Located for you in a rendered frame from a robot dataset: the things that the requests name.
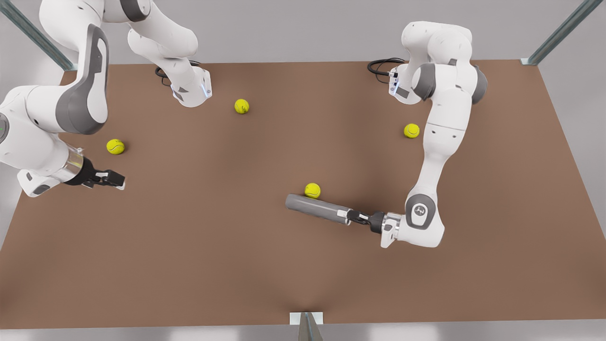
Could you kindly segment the grey tennis ball tube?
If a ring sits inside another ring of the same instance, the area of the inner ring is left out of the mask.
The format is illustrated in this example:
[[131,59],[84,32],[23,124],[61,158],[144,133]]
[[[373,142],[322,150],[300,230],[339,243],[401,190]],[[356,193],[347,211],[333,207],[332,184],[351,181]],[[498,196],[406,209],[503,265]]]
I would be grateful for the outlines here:
[[349,225],[348,219],[340,218],[336,215],[337,211],[350,211],[348,207],[328,203],[319,199],[314,199],[297,194],[288,194],[285,201],[287,209],[292,211],[302,212],[307,215],[316,216],[318,218],[331,220],[332,222]]

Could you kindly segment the silver frame post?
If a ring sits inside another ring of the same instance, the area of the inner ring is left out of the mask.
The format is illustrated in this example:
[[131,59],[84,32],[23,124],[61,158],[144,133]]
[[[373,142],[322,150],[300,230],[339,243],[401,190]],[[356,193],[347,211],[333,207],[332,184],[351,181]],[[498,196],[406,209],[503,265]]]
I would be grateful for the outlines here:
[[0,0],[0,13],[19,28],[63,71],[77,70],[77,65],[73,64],[10,0]]
[[297,341],[324,341],[319,329],[323,312],[290,312],[289,323],[298,326]]
[[519,61],[522,65],[538,65],[543,61],[554,49],[569,36],[589,14],[602,4],[604,0],[583,0],[580,5],[567,17],[563,23],[552,32],[552,34],[528,57],[521,58]]

